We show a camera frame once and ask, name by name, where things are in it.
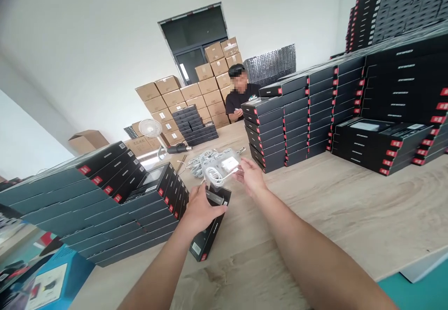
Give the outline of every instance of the stack of cardboard boxes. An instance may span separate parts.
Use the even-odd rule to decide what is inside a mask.
[[[196,104],[199,111],[201,106],[206,107],[216,128],[220,128],[229,124],[224,106],[225,98],[233,89],[228,74],[229,67],[237,63],[242,64],[243,60],[234,37],[205,48],[205,56],[208,63],[196,67],[199,78],[197,85],[201,95],[187,104]]]

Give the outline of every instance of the red label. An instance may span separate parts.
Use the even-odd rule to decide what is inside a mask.
[[[417,150],[417,154],[426,156],[428,154],[428,151],[426,151],[424,149],[419,149],[419,150]]]
[[[380,170],[379,170],[379,172],[381,173],[381,174],[384,174],[384,175],[389,175],[389,170],[386,170],[386,169],[383,169],[383,168],[381,168]]]
[[[433,145],[433,143],[434,143],[434,140],[428,140],[428,139],[424,139],[423,141],[422,141],[422,145],[428,145],[428,146],[432,146]]]
[[[395,157],[395,156],[397,156],[397,152],[388,150],[388,151],[386,151],[386,155],[387,155],[387,156]]]
[[[103,180],[99,176],[96,176],[94,179],[92,179],[92,182],[95,183],[96,185],[100,184],[102,181]]]
[[[424,165],[425,164],[425,160],[421,160],[419,158],[414,158],[412,160],[412,163],[417,164],[417,165]]]
[[[447,119],[447,117],[434,116],[431,118],[431,122],[436,123],[436,124],[442,124],[445,122],[446,119]]]
[[[448,110],[448,103],[438,103],[436,110]]]
[[[84,175],[90,172],[90,168],[86,165],[83,165],[81,168],[78,169],[81,173]]]
[[[388,166],[392,166],[393,165],[393,161],[389,161],[389,160],[384,159],[383,160],[383,164],[384,165],[388,165]]]

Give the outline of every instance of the stack of black boxes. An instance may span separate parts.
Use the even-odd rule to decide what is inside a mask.
[[[354,118],[339,124],[332,153],[388,176],[410,165],[431,125]]]
[[[213,121],[204,123],[196,105],[174,112],[173,119],[189,146],[199,145],[219,137]]]
[[[0,204],[106,266],[166,241],[182,215],[177,202],[187,196],[171,164],[148,174],[118,142],[0,192]]]

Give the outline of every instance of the finger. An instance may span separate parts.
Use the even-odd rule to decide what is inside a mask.
[[[215,219],[215,218],[219,217],[220,215],[226,213],[228,208],[229,207],[226,206],[226,205],[221,205],[221,206],[218,206],[218,207],[212,207],[212,217],[213,217],[213,219]]]

